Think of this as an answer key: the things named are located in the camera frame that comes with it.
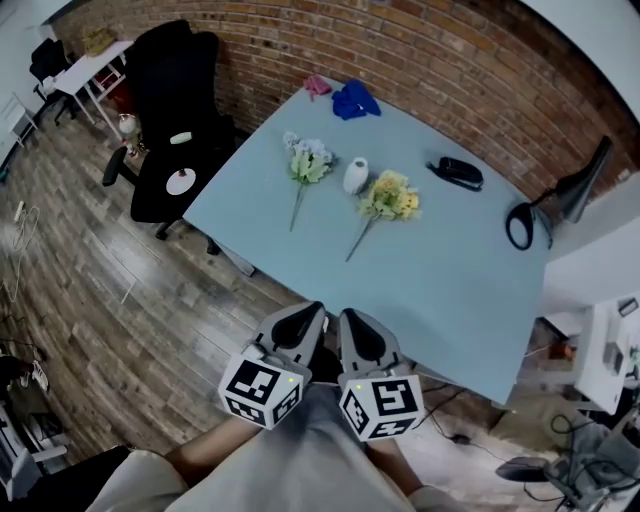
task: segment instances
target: desk lamp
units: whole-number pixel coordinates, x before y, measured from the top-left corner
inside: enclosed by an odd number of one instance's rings
[[[507,230],[507,236],[516,249],[526,251],[531,247],[533,242],[533,225],[535,222],[535,207],[542,201],[552,195],[556,195],[560,204],[560,211],[565,220],[575,224],[582,217],[582,212],[587,205],[587,199],[591,193],[594,183],[598,179],[598,176],[602,170],[606,167],[611,153],[613,150],[613,144],[611,139],[607,136],[602,137],[600,144],[598,145],[595,153],[591,157],[591,161],[581,171],[560,178],[556,183],[556,186],[552,189],[545,190],[545,192],[535,201],[531,203],[520,203],[514,207],[507,215],[505,222],[505,228]],[[518,220],[524,226],[527,239],[524,244],[518,243],[514,240],[511,233],[511,223],[513,220]],[[553,238],[551,232],[549,232],[549,246]]]

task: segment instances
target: gray cloth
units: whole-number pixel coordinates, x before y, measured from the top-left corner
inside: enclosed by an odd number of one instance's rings
[[[448,494],[423,487],[407,500],[371,464],[337,406],[337,390],[308,388],[277,428],[263,431],[193,489],[173,467],[134,452],[88,512],[464,512]]]

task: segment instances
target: white vase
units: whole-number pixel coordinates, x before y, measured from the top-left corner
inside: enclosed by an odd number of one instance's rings
[[[347,171],[344,173],[344,181],[342,186],[345,192],[351,195],[360,193],[362,187],[367,182],[369,177],[369,164],[364,158],[354,158],[353,162],[347,167]]]

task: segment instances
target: black office chair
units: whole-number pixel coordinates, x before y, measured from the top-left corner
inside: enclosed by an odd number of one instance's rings
[[[127,57],[127,82],[149,153],[136,176],[124,164],[126,148],[119,148],[102,184],[112,185],[118,174],[133,183],[131,218],[161,222],[156,232],[160,240],[235,150],[233,120],[221,116],[214,104],[217,51],[215,34],[193,34],[187,21],[178,20],[142,34]],[[172,144],[178,134],[189,134],[190,140]],[[169,178],[183,170],[195,171],[194,184],[170,195]],[[217,254],[217,246],[208,240],[207,252]]]
[[[62,108],[60,109],[60,112],[56,114],[54,119],[56,126],[60,126],[58,119],[67,110],[69,111],[71,119],[75,119],[75,100],[70,94],[66,94],[58,90],[45,94],[44,90],[40,90],[40,87],[48,76],[55,77],[60,72],[66,71],[70,67],[71,64],[64,54],[62,41],[45,39],[45,41],[43,41],[42,44],[40,44],[40,46],[38,46],[31,54],[31,66],[29,67],[29,72],[40,81],[40,84],[34,87],[33,92],[42,98],[46,107],[54,105],[64,98]]]

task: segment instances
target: table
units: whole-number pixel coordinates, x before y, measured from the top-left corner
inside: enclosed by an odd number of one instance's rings
[[[531,248],[515,249],[504,230],[508,211],[523,200],[515,187],[435,129],[378,103],[381,117],[342,121],[329,96],[311,102],[298,91],[228,160],[184,218],[329,312],[353,307],[375,317],[405,356],[435,375],[504,403],[536,316],[547,235],[537,223]],[[287,175],[287,130],[321,139],[340,157],[332,173],[310,185],[293,232],[297,183]],[[342,189],[344,171],[358,156],[372,172],[408,176],[420,191],[422,216],[378,222],[347,263],[365,222]],[[425,168],[442,156],[477,166],[482,192]]]
[[[78,102],[78,105],[80,105],[80,108],[82,109],[82,111],[87,115],[87,117],[89,118],[89,121],[91,121],[92,124],[95,124],[93,117],[91,116],[91,114],[89,114],[89,111],[85,108],[85,106],[82,104],[82,102],[78,99],[78,96],[77,96],[78,91],[84,87],[84,89],[87,91],[87,94],[89,94],[89,97],[91,98],[96,108],[98,109],[98,112],[100,112],[102,117],[104,117],[104,120],[107,122],[107,124],[109,125],[109,128],[111,128],[111,130],[113,131],[113,133],[115,134],[118,140],[122,139],[122,134],[113,124],[111,119],[109,119],[109,116],[107,116],[107,113],[104,111],[102,106],[100,106],[100,101],[102,101],[102,99],[107,94],[109,94],[113,89],[115,89],[120,84],[120,82],[122,82],[125,79],[125,75],[120,73],[111,64],[111,61],[116,59],[117,57],[120,57],[120,60],[122,61],[122,63],[126,64],[124,51],[127,48],[129,48],[132,44],[133,44],[133,41],[116,41],[111,46],[109,46],[109,48],[107,48],[105,51],[103,51],[100,55],[96,57],[89,57],[87,55],[84,55],[79,60],[77,60],[73,64],[73,66],[71,66],[67,71],[65,71],[64,74],[62,74],[59,78],[57,78],[54,84],[56,89],[62,92],[65,92],[67,94],[71,94]],[[103,86],[104,80],[102,82],[99,82],[98,80],[95,79],[96,74],[99,73],[100,70],[104,68],[109,68],[109,70],[111,71],[111,74],[109,76],[116,77],[115,82],[113,82],[107,88]],[[90,81],[92,81],[100,91],[99,96],[96,97],[93,91],[91,90],[91,87],[89,86]]]

